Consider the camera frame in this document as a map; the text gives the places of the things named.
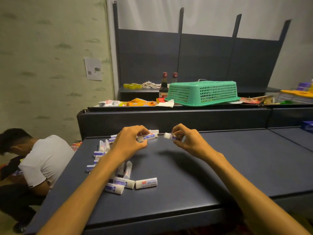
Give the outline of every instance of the man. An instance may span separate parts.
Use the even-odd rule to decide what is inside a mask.
[[[36,213],[29,206],[41,205],[74,151],[56,135],[37,139],[11,128],[0,134],[0,154],[6,152],[24,159],[18,165],[22,174],[10,176],[16,183],[0,187],[0,210],[18,221],[13,231],[22,233]]]
[[[147,147],[147,141],[139,143],[136,141],[136,136],[149,133],[149,130],[142,125],[124,127],[117,135],[113,148],[99,160],[90,175],[37,234],[82,234],[111,174],[135,152]],[[257,234],[310,235],[293,217],[240,174],[223,154],[215,151],[197,130],[179,124],[173,128],[172,133],[180,139],[174,140],[174,144],[211,166]]]

